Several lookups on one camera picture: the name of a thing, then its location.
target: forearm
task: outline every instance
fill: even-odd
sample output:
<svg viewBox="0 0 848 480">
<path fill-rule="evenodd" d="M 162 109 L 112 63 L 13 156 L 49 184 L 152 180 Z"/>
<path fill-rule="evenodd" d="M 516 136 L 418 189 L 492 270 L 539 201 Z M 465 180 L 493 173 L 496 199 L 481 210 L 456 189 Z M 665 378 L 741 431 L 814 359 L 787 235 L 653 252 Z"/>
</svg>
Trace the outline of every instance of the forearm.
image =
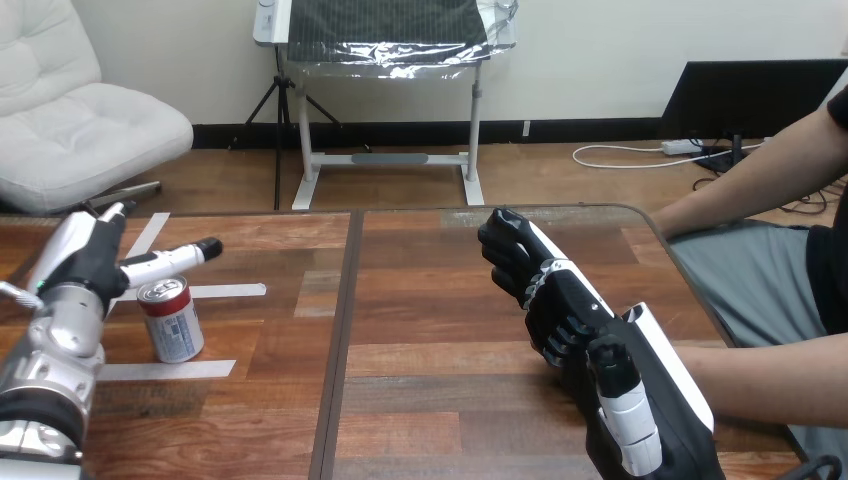
<svg viewBox="0 0 848 480">
<path fill-rule="evenodd" d="M 848 132 L 826 110 L 787 127 L 716 181 L 654 214 L 667 236 L 702 230 L 785 205 L 841 176 Z"/>
<path fill-rule="evenodd" d="M 848 334 L 776 347 L 677 352 L 718 413 L 848 428 Z"/>
</svg>

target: computer monitor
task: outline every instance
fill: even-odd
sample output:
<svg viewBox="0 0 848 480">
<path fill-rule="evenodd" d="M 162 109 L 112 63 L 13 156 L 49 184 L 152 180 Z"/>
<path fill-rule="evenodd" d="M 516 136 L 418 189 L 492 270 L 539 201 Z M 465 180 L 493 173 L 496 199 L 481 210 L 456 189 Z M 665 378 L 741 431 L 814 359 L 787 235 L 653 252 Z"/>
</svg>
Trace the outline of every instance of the computer monitor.
<svg viewBox="0 0 848 480">
<path fill-rule="evenodd" d="M 848 59 L 688 62 L 660 122 L 663 139 L 763 138 L 815 111 Z"/>
</svg>

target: cushioned armchair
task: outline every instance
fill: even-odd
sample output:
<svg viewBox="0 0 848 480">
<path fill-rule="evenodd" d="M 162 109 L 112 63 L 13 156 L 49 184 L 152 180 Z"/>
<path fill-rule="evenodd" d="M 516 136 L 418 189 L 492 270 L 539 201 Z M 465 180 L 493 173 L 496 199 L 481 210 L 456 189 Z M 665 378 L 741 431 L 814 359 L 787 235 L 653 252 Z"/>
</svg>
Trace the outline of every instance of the cushioned armchair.
<svg viewBox="0 0 848 480">
<path fill-rule="evenodd" d="M 179 157 L 191 143 L 191 124 L 178 111 L 100 83 L 70 0 L 0 0 L 3 203 L 60 211 Z M 109 200 L 158 188 L 131 187 Z"/>
</svg>

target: wooden table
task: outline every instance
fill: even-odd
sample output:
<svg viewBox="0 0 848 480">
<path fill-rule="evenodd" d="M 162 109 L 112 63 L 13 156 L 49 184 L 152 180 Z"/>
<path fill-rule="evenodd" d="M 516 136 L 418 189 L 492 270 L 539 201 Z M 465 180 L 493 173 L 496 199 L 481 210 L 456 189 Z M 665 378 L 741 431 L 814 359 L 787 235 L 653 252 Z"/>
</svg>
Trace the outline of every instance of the wooden table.
<svg viewBox="0 0 848 480">
<path fill-rule="evenodd" d="M 646 301 L 673 343 L 724 347 L 639 212 L 517 210 L 614 310 Z M 98 384 L 87 466 L 106 480 L 597 478 L 582 419 L 489 279 L 476 228 L 490 211 L 169 218 L 153 248 L 225 244 L 186 274 L 192 285 L 261 282 L 267 294 L 196 300 L 197 360 L 236 360 L 228 377 Z M 20 281 L 56 222 L 0 220 L 0 275 Z M 146 222 L 130 220 L 124 252 Z M 5 353 L 27 319 L 3 311 Z M 140 317 L 133 302 L 115 308 L 109 363 L 155 361 Z M 797 465 L 782 433 L 719 421 L 728 477 Z"/>
</svg>

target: robotic hand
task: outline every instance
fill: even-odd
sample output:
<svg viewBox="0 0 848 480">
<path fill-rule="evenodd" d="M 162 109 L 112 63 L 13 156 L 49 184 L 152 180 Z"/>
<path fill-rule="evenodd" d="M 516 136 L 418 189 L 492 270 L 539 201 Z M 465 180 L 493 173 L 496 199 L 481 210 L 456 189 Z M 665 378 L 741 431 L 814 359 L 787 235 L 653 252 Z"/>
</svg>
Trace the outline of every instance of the robotic hand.
<svg viewBox="0 0 848 480">
<path fill-rule="evenodd" d="M 87 478 L 81 467 L 111 300 L 128 288 L 209 261 L 214 238 L 115 262 L 126 226 L 116 203 L 99 218 L 70 215 L 33 269 L 28 291 L 0 282 L 0 292 L 35 310 L 27 332 L 0 367 L 0 472 L 4 479 Z"/>
<path fill-rule="evenodd" d="M 577 265 L 512 211 L 495 209 L 478 238 L 492 280 L 527 310 L 533 347 L 560 370 L 604 479 L 724 478 L 712 413 L 645 304 L 616 316 Z"/>
</svg>

